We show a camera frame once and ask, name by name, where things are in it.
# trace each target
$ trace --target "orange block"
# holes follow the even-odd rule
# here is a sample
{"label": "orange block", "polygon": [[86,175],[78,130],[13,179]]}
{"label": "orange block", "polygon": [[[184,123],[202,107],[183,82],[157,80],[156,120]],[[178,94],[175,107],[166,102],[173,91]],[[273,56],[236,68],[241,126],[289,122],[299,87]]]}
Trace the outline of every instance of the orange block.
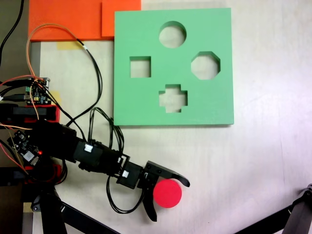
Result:
{"label": "orange block", "polygon": [[140,11],[141,0],[103,0],[102,38],[113,40],[115,35],[115,11]]}
{"label": "orange block", "polygon": [[[102,0],[30,0],[28,34],[44,23],[69,28],[81,40],[101,39]],[[73,40],[64,30],[38,30],[32,41]]]}
{"label": "orange block", "polygon": [[[115,11],[140,9],[140,0],[29,0],[28,34],[44,23],[57,23],[81,40],[114,39]],[[46,27],[31,41],[67,40],[74,39],[66,31]]]}

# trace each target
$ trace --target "black metal leg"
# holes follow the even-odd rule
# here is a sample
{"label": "black metal leg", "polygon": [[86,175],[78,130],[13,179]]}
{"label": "black metal leg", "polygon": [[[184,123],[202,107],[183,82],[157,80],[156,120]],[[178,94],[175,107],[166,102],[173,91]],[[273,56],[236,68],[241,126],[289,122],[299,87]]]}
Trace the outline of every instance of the black metal leg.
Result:
{"label": "black metal leg", "polygon": [[62,213],[65,223],[85,234],[120,234],[106,225],[87,216],[63,202]]}
{"label": "black metal leg", "polygon": [[305,200],[296,204],[292,210],[283,234],[308,234],[312,221],[312,208]]}
{"label": "black metal leg", "polygon": [[274,234],[285,227],[291,210],[292,206],[286,207],[236,234]]}
{"label": "black metal leg", "polygon": [[61,213],[61,202],[51,194],[42,194],[40,209],[44,234],[67,234]]}

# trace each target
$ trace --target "red disc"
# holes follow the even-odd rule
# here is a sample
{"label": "red disc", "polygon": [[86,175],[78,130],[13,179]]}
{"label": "red disc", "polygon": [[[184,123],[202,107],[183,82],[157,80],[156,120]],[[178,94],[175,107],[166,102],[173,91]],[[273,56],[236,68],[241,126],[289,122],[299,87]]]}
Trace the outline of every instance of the red disc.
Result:
{"label": "red disc", "polygon": [[156,184],[154,188],[154,200],[163,208],[176,206],[182,197],[180,185],[172,179],[164,179]]}

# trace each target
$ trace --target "black wire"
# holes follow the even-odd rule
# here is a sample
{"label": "black wire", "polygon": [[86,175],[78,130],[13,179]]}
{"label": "black wire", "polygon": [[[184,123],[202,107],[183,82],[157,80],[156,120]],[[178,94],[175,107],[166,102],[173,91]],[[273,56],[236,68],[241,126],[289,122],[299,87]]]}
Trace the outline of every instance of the black wire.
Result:
{"label": "black wire", "polygon": [[[84,46],[84,44],[82,43],[81,40],[77,39],[77,41],[82,45]],[[77,115],[76,117],[74,117],[72,120],[70,120],[66,126],[69,127],[73,122],[74,120],[76,120],[77,118],[83,116],[84,114],[86,114],[87,112],[89,112],[92,108],[95,107],[95,105],[98,103],[98,101],[100,100],[101,98],[101,95],[102,95],[102,91],[103,91],[103,80],[102,80],[102,74],[101,74],[101,71],[98,67],[98,64],[97,62],[95,61],[94,57],[92,56],[92,54],[90,53],[90,51],[88,49],[86,49],[87,53],[89,54],[91,60],[92,60],[92,63],[94,65],[94,68],[95,68],[95,71],[96,71],[96,74],[97,74],[97,99],[95,101],[94,104],[92,104],[88,109],[86,109],[85,111],[83,111],[82,113],[80,113],[79,115]]]}
{"label": "black wire", "polygon": [[[113,134],[115,133],[115,136],[116,136],[116,139],[117,139],[117,142],[118,142],[118,149],[119,149],[119,153],[120,155],[124,155],[123,154],[123,149],[124,149],[124,136],[123,136],[123,133],[120,129],[119,126],[115,126],[114,125],[114,120],[113,118],[110,118],[107,116],[107,114],[100,108],[98,107],[95,107],[91,110],[90,112],[90,125],[89,125],[89,135],[88,135],[88,141],[91,142],[92,141],[92,133],[93,133],[93,125],[94,125],[94,115],[95,115],[95,111],[99,112],[108,122],[109,122],[109,126],[110,126],[110,143],[109,143],[109,148],[112,148],[112,145],[113,145]],[[122,167],[120,167],[120,171],[117,173],[120,175],[122,171]],[[113,210],[119,214],[129,214],[133,211],[135,211],[139,205],[141,204],[141,202],[143,201],[144,199],[144,190],[142,190],[142,194],[141,194],[141,197],[139,199],[139,201],[137,202],[137,204],[130,210],[122,210],[120,208],[118,208],[116,206],[116,204],[114,203],[113,199],[112,199],[112,196],[111,196],[111,191],[110,191],[110,176],[108,176],[107,178],[107,182],[106,182],[106,193],[107,193],[107,197],[108,197],[108,200],[109,200],[109,203],[111,205],[111,207],[113,208]]]}
{"label": "black wire", "polygon": [[83,140],[85,141],[85,142],[87,142],[87,140],[86,140],[86,137],[85,137],[85,135],[84,135],[84,133],[83,133],[83,130],[80,128],[80,126],[76,123],[76,121],[66,112],[66,111],[64,111],[63,110],[63,108],[60,106],[60,104],[56,101],[56,99],[53,97],[53,95],[49,92],[49,90],[46,88],[46,87],[44,87],[43,86],[43,89],[46,91],[46,95],[47,95],[47,97],[70,119],[70,120],[72,120],[73,121],[73,123],[79,128],[79,130],[80,130],[80,132],[81,132],[81,135],[82,135],[82,138],[83,138]]}
{"label": "black wire", "polygon": [[20,10],[19,10],[19,16],[15,22],[15,24],[13,25],[12,29],[10,30],[10,32],[6,35],[6,37],[3,39],[3,42],[1,43],[0,46],[0,67],[1,67],[1,60],[2,60],[2,50],[4,48],[4,45],[6,43],[6,41],[9,39],[9,37],[11,36],[11,34],[13,33],[13,31],[15,30],[16,26],[18,25],[20,18],[22,16],[23,13],[23,8],[24,8],[24,0],[21,0],[20,2]]}
{"label": "black wire", "polygon": [[90,125],[89,125],[89,135],[88,135],[88,142],[91,142],[92,140],[92,133],[93,133],[93,122],[94,122],[94,113],[95,111],[99,112],[108,122],[110,125],[110,143],[109,148],[112,148],[113,145],[113,133],[115,133],[117,143],[118,143],[118,150],[119,153],[123,154],[124,149],[124,136],[119,126],[114,125],[113,118],[110,118],[107,116],[107,114],[100,108],[95,107],[90,112]]}
{"label": "black wire", "polygon": [[109,188],[110,178],[111,178],[110,176],[107,178],[107,182],[106,182],[106,193],[107,193],[107,197],[108,197],[108,200],[109,200],[109,204],[111,205],[111,207],[113,208],[113,210],[114,210],[115,212],[117,212],[118,214],[124,214],[124,215],[125,215],[125,214],[130,214],[130,213],[132,213],[133,211],[135,211],[135,210],[139,207],[139,205],[141,204],[141,202],[142,202],[143,199],[144,199],[144,196],[145,196],[144,190],[142,190],[142,194],[141,194],[141,196],[140,196],[140,198],[139,198],[137,204],[136,204],[132,209],[129,209],[129,210],[122,210],[122,209],[118,208],[118,207],[115,205],[115,203],[114,203],[114,201],[113,201],[113,199],[112,199],[111,191],[110,191],[110,188]]}

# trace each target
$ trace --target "square hole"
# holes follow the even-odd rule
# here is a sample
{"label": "square hole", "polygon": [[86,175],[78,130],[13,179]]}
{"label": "square hole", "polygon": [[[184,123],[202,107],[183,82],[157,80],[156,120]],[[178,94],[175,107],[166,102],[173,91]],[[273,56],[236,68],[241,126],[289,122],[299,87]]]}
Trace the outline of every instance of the square hole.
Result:
{"label": "square hole", "polygon": [[151,77],[151,72],[150,56],[130,57],[131,78],[148,78]]}

